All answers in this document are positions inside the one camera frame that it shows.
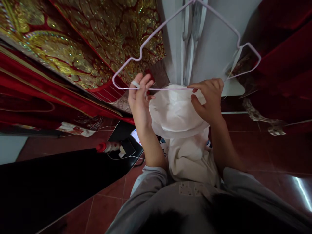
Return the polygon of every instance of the phone screen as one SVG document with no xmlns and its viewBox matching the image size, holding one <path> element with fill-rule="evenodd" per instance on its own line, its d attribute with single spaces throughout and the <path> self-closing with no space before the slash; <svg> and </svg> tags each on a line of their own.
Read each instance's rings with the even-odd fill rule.
<svg viewBox="0 0 312 234">
<path fill-rule="evenodd" d="M 136 142 L 142 147 L 139 137 L 137 136 L 136 128 L 132 131 L 131 136 L 133 139 L 136 140 Z"/>
</svg>

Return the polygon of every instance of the white wire hanger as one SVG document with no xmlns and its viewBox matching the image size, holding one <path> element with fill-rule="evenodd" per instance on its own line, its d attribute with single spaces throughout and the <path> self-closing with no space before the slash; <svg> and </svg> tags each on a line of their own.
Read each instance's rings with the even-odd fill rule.
<svg viewBox="0 0 312 234">
<path fill-rule="evenodd" d="M 204 7 L 206 7 L 208 10 L 210 10 L 212 13 L 214 13 L 223 23 L 225 23 L 236 35 L 237 35 L 237 43 L 236 43 L 236 47 L 237 49 L 242 49 L 245 46 L 248 46 L 254 53 L 255 55 L 258 57 L 258 62 L 257 64 L 249 71 L 247 72 L 243 72 L 241 74 L 229 77 L 228 79 L 234 78 L 236 76 L 240 76 L 243 74 L 247 74 L 251 71 L 253 71 L 254 69 L 256 69 L 256 67 L 259 65 L 260 61 L 261 61 L 261 56 L 260 54 L 257 52 L 257 50 L 252 46 L 252 44 L 250 44 L 249 42 L 247 42 L 246 44 L 240 46 L 240 42 L 241 42 L 241 35 L 240 33 L 234 28 L 233 25 L 231 25 L 221 14 L 219 14 L 215 9 L 213 9 L 211 6 L 209 6 L 208 4 L 204 3 L 202 0 L 190 0 L 189 2 L 187 2 L 186 4 L 184 4 L 174 15 L 172 15 L 170 18 L 168 18 L 164 23 L 162 23 L 147 39 L 145 42 L 143 42 L 143 44 L 140 47 L 140 57 L 139 58 L 134 58 L 134 57 L 130 57 L 122 66 L 121 68 L 119 68 L 119 70 L 114 74 L 112 80 L 113 80 L 113 84 L 115 85 L 116 88 L 118 89 L 139 89 L 139 88 L 121 88 L 119 87 L 116 82 L 115 82 L 115 78 L 116 76 L 125 68 L 125 66 L 131 61 L 140 61 L 142 59 L 142 50 L 144 48 L 144 46 L 150 41 L 150 39 L 156 35 L 156 33 L 158 33 L 169 21 L 171 21 L 174 17 L 176 17 L 183 9 L 185 9 L 187 6 L 189 6 L 190 4 L 194 4 L 195 2 L 199 2 L 200 4 L 202 4 Z M 186 90 L 186 89 L 192 89 L 192 88 L 179 88 L 179 89 L 170 89 L 170 88 L 150 88 L 150 90 Z"/>
</svg>

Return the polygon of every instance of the person's left hand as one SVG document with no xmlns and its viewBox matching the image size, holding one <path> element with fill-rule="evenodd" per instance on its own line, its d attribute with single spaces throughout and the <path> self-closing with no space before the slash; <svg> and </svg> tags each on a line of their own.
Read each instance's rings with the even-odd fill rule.
<svg viewBox="0 0 312 234">
<path fill-rule="evenodd" d="M 143 135 L 145 131 L 150 130 L 152 127 L 152 117 L 150 116 L 149 112 L 149 103 L 150 100 L 154 99 L 155 97 L 152 95 L 145 96 L 145 91 L 154 84 L 154 81 L 150 79 L 150 74 L 147 74 L 143 77 L 143 74 L 139 73 L 134 78 L 134 80 L 140 84 L 140 89 L 129 90 L 128 102 L 132 111 L 138 135 Z M 130 88 L 136 87 L 133 84 L 130 84 Z"/>
</svg>

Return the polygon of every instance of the gray sleeve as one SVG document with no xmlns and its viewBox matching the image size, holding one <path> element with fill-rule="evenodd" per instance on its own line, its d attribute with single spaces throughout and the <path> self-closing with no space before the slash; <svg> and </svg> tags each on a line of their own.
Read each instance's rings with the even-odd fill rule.
<svg viewBox="0 0 312 234">
<path fill-rule="evenodd" d="M 106 233 L 132 233 L 131 230 L 137 230 L 148 210 L 145 202 L 167 185 L 167 173 L 163 168 L 145 166 L 142 171 L 129 200 L 121 207 Z"/>
<path fill-rule="evenodd" d="M 229 167 L 223 170 L 224 190 L 244 197 L 299 230 L 311 225 L 309 219 L 263 186 L 251 174 Z"/>
</svg>

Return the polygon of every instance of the red and gold garment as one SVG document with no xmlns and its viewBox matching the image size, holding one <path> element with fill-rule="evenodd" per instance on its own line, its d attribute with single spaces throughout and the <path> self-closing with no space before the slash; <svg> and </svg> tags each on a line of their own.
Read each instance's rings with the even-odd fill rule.
<svg viewBox="0 0 312 234">
<path fill-rule="evenodd" d="M 160 25 L 155 1 L 0 0 L 0 38 L 97 99 L 130 112 L 114 72 Z M 165 55 L 162 32 L 116 79 L 127 87 Z"/>
<path fill-rule="evenodd" d="M 86 97 L 82 90 L 0 43 L 0 123 L 55 129 L 82 136 L 97 131 L 105 117 L 132 118 Z"/>
</svg>

